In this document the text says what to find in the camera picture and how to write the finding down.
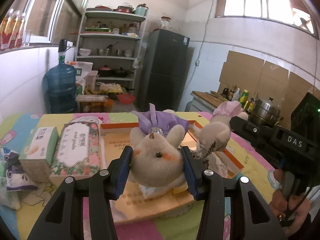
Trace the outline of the person right hand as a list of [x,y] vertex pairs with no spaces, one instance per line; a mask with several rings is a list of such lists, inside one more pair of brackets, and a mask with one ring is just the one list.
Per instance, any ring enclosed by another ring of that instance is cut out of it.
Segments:
[[312,188],[310,188],[306,194],[301,196],[291,195],[289,200],[286,200],[283,196],[281,189],[277,189],[273,193],[269,207],[276,217],[279,215],[287,217],[286,211],[292,211],[303,200],[295,211],[293,222],[288,227],[284,228],[287,239],[303,239],[308,233],[311,224],[311,216],[309,213],[311,202],[308,200],[307,195],[311,190]]

